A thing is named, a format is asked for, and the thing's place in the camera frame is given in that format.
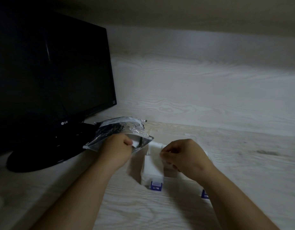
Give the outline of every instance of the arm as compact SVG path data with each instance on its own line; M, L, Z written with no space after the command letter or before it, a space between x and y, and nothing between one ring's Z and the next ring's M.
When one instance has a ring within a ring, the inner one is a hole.
M223 229L279 229L212 164L203 149L193 140L173 141L160 155L204 187Z
M132 140L124 134L112 135L99 150L94 162L35 223L31 230L91 230L106 186L113 173L131 155Z

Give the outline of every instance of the monitor base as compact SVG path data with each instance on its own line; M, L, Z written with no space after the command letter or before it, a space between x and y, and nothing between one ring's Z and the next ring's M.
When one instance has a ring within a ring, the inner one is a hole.
M87 123L71 123L39 136L12 152L7 169L16 173L31 172L64 162L85 149L97 127Z

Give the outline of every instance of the forearm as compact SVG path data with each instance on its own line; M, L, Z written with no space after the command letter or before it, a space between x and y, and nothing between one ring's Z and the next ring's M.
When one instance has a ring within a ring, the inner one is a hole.
M46 211L32 230L91 230L114 171L92 164Z
M222 226L230 229L278 229L275 224L223 173L216 167L206 171L202 183L211 203L216 207L216 215Z

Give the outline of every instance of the clear plastic bag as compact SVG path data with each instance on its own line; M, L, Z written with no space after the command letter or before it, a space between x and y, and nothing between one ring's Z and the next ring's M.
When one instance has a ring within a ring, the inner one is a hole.
M98 129L95 138L83 148L98 151L108 136L124 133L133 140L133 152L137 152L154 139L145 132L143 125L145 122L146 120L125 116L96 123Z

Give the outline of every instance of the hand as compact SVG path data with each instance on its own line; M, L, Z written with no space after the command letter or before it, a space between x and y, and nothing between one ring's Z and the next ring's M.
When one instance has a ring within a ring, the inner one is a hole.
M204 150L192 139L179 139L169 143L160 156L199 184L204 182L206 170L214 167Z
M132 140L125 134L109 136L99 149L100 157L97 162L113 173L122 167L132 153Z

